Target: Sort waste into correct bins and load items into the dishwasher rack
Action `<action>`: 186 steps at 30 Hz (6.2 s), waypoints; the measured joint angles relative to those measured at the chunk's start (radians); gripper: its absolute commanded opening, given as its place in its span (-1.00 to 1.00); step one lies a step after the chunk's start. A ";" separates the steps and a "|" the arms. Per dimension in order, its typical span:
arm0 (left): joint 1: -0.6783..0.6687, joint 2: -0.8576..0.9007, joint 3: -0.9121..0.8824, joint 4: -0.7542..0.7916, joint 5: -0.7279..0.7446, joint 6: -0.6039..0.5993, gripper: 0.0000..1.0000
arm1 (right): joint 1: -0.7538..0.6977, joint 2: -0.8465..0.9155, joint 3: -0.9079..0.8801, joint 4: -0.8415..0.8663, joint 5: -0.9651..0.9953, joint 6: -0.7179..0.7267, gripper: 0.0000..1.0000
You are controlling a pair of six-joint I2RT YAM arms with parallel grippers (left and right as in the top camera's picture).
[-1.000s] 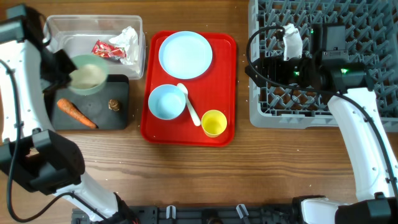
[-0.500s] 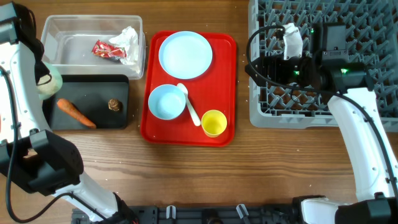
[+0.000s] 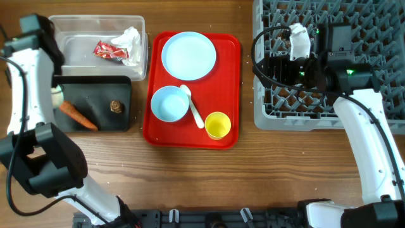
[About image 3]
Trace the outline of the brown mushroom piece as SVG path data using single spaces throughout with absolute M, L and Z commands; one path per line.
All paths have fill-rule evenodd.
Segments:
M 114 100 L 110 103 L 110 110 L 114 113 L 122 113 L 124 106 L 121 101 Z

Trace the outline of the green bowl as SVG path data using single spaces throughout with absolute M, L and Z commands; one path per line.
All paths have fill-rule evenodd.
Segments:
M 51 100 L 54 109 L 59 108 L 64 102 L 63 88 L 60 85 L 51 88 Z

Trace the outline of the yellow plastic cup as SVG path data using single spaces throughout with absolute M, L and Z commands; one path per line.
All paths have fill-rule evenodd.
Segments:
M 224 138 L 232 127 L 230 118 L 219 111 L 210 113 L 206 117 L 204 124 L 208 136 L 213 140 Z

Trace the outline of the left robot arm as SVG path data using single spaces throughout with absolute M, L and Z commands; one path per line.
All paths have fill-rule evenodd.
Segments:
M 1 140 L 1 163 L 7 168 L 6 199 L 18 215 L 11 182 L 24 190 L 65 201 L 98 227 L 140 227 L 139 218 L 115 195 L 107 193 L 88 173 L 82 150 L 55 124 L 54 109 L 63 102 L 53 78 L 61 74 L 64 56 L 45 16 L 20 19 L 21 34 L 1 49 L 12 88 L 12 113 Z

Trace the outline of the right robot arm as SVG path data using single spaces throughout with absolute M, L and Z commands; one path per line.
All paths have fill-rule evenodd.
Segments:
M 404 163 L 383 110 L 373 67 L 356 63 L 352 28 L 346 23 L 317 26 L 316 41 L 296 23 L 284 27 L 290 53 L 254 63 L 266 86 L 279 86 L 333 98 L 358 166 L 363 205 L 342 206 L 329 199 L 301 201 L 301 227 L 403 227 Z

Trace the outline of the red snack wrapper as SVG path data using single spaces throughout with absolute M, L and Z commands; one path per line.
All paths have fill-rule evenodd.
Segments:
M 125 48 L 115 47 L 103 41 L 96 44 L 93 54 L 107 60 L 124 60 L 129 57 Z

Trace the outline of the orange carrot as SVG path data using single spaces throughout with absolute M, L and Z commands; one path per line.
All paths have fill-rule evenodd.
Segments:
M 90 129 L 92 131 L 98 131 L 98 127 L 94 125 L 89 119 L 83 116 L 70 102 L 64 101 L 59 106 L 59 110 L 64 114 L 68 115 L 70 118 L 74 119 L 80 125 Z

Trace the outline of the light blue bowl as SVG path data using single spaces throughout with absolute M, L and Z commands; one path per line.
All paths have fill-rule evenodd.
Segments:
M 189 110 L 189 99 L 181 88 L 168 85 L 158 89 L 151 98 L 151 111 L 163 122 L 176 122 Z

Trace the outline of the white napkin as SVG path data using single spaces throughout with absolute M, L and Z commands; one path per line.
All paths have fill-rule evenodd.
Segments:
M 142 45 L 140 34 L 136 28 L 129 27 L 121 36 L 112 39 L 111 43 L 127 51 L 128 56 L 122 59 L 124 65 L 134 67 L 140 63 Z

